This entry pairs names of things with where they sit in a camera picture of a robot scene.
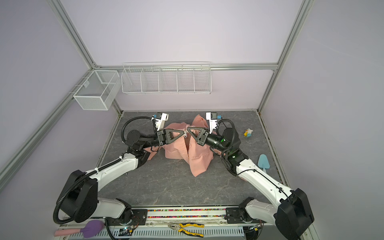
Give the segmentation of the pink Snoopy zip jacket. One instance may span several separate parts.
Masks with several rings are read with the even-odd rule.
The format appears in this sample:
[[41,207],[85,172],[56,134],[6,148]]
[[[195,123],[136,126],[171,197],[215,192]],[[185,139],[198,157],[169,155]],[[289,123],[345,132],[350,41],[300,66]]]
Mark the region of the pink Snoopy zip jacket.
[[167,159],[183,159],[189,166],[191,173],[194,177],[207,171],[209,164],[214,158],[214,153],[210,150],[208,145],[200,146],[195,139],[188,133],[187,127],[200,127],[208,128],[209,125],[205,118],[197,115],[191,124],[187,123],[172,123],[166,127],[166,129],[183,130],[187,136],[180,137],[170,145],[164,145],[162,147],[148,147],[145,151],[150,153],[149,160],[155,155],[156,151],[160,149],[165,150],[165,157]]

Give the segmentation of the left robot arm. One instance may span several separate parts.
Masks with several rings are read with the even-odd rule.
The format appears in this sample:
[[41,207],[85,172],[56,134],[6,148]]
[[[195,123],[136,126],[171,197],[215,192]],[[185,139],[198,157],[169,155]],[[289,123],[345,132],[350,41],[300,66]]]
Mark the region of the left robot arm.
[[[144,135],[138,130],[126,133],[126,127],[136,120],[151,121],[153,134]],[[121,130],[121,139],[127,150],[101,167],[87,172],[72,172],[56,202],[54,223],[63,225],[88,219],[113,219],[120,225],[130,224],[134,217],[132,206],[121,199],[100,198],[99,191],[118,177],[143,166],[153,151],[185,135],[183,130],[164,129],[163,124],[162,119],[145,116],[127,121]]]

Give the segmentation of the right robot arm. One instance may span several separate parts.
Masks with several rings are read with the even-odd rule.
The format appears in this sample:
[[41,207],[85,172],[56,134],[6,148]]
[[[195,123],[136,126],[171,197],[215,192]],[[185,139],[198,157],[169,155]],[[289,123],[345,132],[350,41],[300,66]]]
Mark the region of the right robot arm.
[[315,220],[306,193],[292,190],[260,169],[240,149],[235,124],[229,119],[221,119],[217,125],[221,123],[229,123],[231,127],[221,134],[200,127],[187,127],[187,132],[198,145],[219,151],[222,163],[233,176],[250,183],[269,200],[266,204],[248,197],[239,204],[238,220],[246,223],[260,220],[276,226],[288,240],[300,239]]

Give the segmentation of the teal silicone spatula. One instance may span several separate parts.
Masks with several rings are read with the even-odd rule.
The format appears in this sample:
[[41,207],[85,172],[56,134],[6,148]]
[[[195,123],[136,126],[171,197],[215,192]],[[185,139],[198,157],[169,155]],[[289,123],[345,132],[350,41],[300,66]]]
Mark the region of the teal silicone spatula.
[[264,172],[267,173],[267,170],[270,169],[270,163],[268,157],[265,154],[261,154],[258,159],[258,167]]

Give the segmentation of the white mesh box basket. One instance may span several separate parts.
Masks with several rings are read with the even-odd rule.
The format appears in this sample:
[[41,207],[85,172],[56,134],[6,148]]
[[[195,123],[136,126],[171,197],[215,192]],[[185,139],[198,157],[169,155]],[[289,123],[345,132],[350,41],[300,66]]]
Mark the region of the white mesh box basket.
[[74,98],[83,110],[107,111],[121,89],[121,84],[118,71],[93,70],[74,93]]

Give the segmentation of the small green circuit board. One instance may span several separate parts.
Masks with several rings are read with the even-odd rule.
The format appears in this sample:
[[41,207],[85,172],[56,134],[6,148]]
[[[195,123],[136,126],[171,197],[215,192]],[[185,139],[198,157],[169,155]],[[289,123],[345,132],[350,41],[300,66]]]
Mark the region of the small green circuit board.
[[133,233],[132,229],[123,228],[119,230],[119,237],[131,236]]

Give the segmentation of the purple pink silicone spatula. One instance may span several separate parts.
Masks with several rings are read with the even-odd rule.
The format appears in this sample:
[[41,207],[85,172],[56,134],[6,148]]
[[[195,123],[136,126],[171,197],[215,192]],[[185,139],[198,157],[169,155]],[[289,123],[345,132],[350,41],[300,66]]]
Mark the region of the purple pink silicone spatula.
[[60,236],[66,236],[66,235],[72,235],[77,233],[82,233],[83,237],[85,239],[92,238],[96,236],[98,233],[100,233],[103,228],[105,227],[105,224],[99,220],[92,220],[89,221],[83,228],[81,229],[62,229],[57,230],[54,233],[55,237]]

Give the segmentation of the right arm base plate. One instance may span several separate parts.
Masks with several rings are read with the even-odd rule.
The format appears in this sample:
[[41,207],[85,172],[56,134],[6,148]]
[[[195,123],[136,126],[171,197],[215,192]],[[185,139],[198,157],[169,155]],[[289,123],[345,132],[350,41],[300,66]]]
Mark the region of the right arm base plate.
[[245,209],[239,207],[227,207],[225,220],[228,224],[250,224],[255,223],[255,219],[252,219],[248,213],[246,213]]

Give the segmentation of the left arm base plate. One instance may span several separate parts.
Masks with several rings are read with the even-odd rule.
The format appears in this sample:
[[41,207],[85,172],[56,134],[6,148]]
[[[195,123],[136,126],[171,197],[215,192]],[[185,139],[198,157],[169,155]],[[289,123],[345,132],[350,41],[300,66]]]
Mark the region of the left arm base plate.
[[118,219],[107,218],[110,226],[143,226],[148,216],[147,209],[132,209],[130,213],[124,213]]

